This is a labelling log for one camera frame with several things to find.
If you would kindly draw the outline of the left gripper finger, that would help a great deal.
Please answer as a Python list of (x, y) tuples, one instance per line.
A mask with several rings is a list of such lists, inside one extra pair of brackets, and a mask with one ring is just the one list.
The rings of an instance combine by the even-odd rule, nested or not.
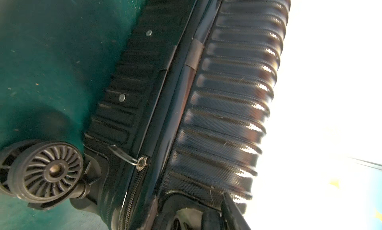
[(251, 230), (236, 203), (228, 193), (222, 195), (221, 212), (225, 230)]

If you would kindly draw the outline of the black ribbed hard-shell suitcase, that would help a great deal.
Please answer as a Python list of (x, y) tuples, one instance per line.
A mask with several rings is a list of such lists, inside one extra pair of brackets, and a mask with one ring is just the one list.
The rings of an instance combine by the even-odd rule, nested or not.
[(291, 0), (1, 0), (1, 194), (110, 230), (242, 215)]

